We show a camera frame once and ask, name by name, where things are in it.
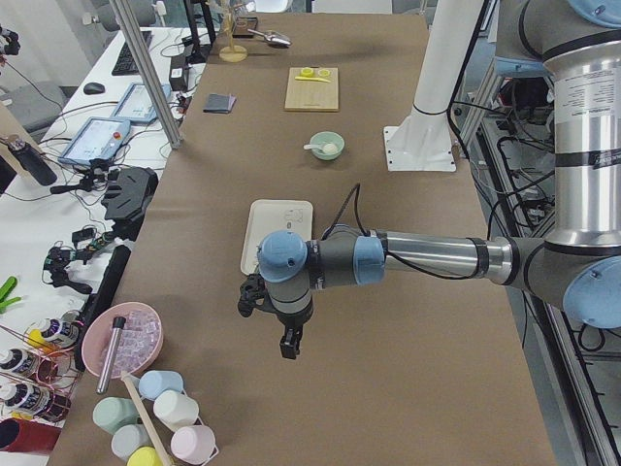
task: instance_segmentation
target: white cup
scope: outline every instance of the white cup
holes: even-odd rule
[[[173,432],[194,424],[198,418],[198,411],[196,401],[174,390],[164,391],[153,403],[153,412],[157,418]]]
[[[205,464],[218,454],[215,435],[207,425],[182,427],[171,440],[171,451],[189,464]]]
[[[124,425],[113,436],[113,453],[125,462],[140,447],[150,446],[152,446],[152,443],[143,425]]]

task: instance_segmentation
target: pink bowl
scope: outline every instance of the pink bowl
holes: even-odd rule
[[[146,358],[144,362],[141,361],[139,367],[123,369],[130,374],[141,374],[153,363],[159,352],[162,350],[162,345],[164,344],[164,333],[162,331],[162,321],[160,320],[157,312],[151,306],[144,303],[130,302],[117,304],[97,317],[95,321],[91,323],[90,327],[88,327],[86,335],[84,335],[84,340],[82,342],[82,359],[86,369],[88,369],[88,372],[90,372],[93,376],[99,377],[101,374],[103,365],[102,353],[110,342],[114,318],[116,316],[129,318],[129,315],[134,311],[149,313],[152,317],[154,317],[154,320],[158,324],[158,330],[156,332],[157,341],[148,358]],[[116,375],[114,372],[113,379],[118,379],[119,375]]]

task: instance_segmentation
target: green cup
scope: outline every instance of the green cup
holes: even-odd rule
[[[345,140],[340,134],[333,133],[332,131],[321,131],[320,133],[314,134],[309,141],[309,144],[317,144],[320,146],[330,143],[337,147],[336,152],[324,152],[319,149],[311,149],[312,154],[321,160],[334,160],[341,155],[341,152],[343,152],[345,148]]]
[[[124,425],[135,424],[137,420],[138,411],[128,398],[104,398],[93,410],[93,422],[111,435]]]

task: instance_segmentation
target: black keyboard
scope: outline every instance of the black keyboard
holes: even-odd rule
[[[145,44],[147,44],[147,49],[151,44],[151,39],[153,38],[153,34],[151,31],[142,31],[143,39],[145,39]],[[113,76],[124,76],[124,75],[137,75],[138,67],[136,66],[136,61],[134,61],[134,57],[132,56],[132,52],[129,50],[127,43],[123,44],[123,47],[118,54],[118,58],[116,59],[116,65],[113,68]]]

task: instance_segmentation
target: computer mouse on table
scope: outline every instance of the computer mouse on table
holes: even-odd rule
[[[101,83],[86,83],[84,85],[84,94],[103,94],[106,92],[106,87]]]

